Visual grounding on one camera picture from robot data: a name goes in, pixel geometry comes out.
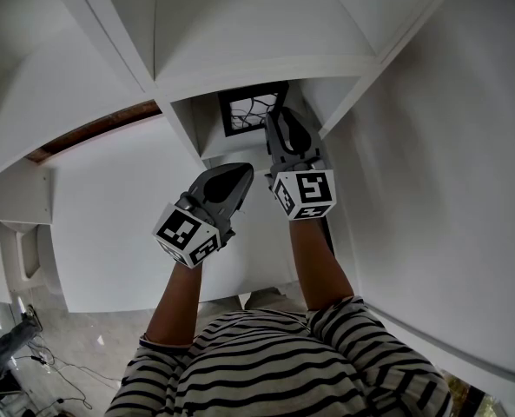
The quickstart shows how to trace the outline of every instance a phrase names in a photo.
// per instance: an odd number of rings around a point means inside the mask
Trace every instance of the white cube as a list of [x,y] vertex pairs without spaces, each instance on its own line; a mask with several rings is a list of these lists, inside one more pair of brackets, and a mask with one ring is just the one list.
[[153,229],[162,249],[189,268],[199,265],[221,246],[219,229],[168,204]]
[[274,181],[273,193],[290,221],[321,218],[336,204],[334,172],[280,172]]

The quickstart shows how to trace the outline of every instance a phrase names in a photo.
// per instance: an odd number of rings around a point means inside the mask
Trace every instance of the floor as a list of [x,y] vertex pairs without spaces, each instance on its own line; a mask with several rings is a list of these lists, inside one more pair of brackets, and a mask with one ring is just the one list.
[[[303,303],[299,283],[290,283],[279,289],[289,298]],[[248,297],[249,294],[241,295],[242,304]],[[14,320],[20,320],[20,299],[24,305],[34,306],[43,324],[43,332],[35,338],[35,344],[49,348],[62,361],[88,367],[107,378],[92,371],[66,367],[60,360],[48,367],[31,358],[19,358],[31,355],[31,350],[25,347],[15,355],[16,365],[10,365],[33,405],[25,396],[8,399],[8,402],[16,402],[14,409],[23,409],[29,403],[32,409],[39,411],[59,398],[80,398],[81,394],[59,375],[60,372],[83,391],[93,409],[88,410],[81,400],[68,400],[62,405],[55,404],[40,416],[49,417],[60,410],[76,417],[103,415],[116,394],[124,368],[135,352],[137,340],[149,324],[153,311],[71,314],[62,296],[52,295],[45,287],[33,288],[20,292],[19,299],[18,295],[13,295],[12,305],[0,303],[0,335],[12,329]]]

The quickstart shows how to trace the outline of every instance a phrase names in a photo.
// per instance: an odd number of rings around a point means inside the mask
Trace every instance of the black and white striped shirt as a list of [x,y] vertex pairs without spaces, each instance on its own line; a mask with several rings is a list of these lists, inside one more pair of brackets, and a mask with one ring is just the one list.
[[141,339],[106,416],[442,417],[451,407],[439,372],[355,296],[307,316],[225,314],[190,347]]

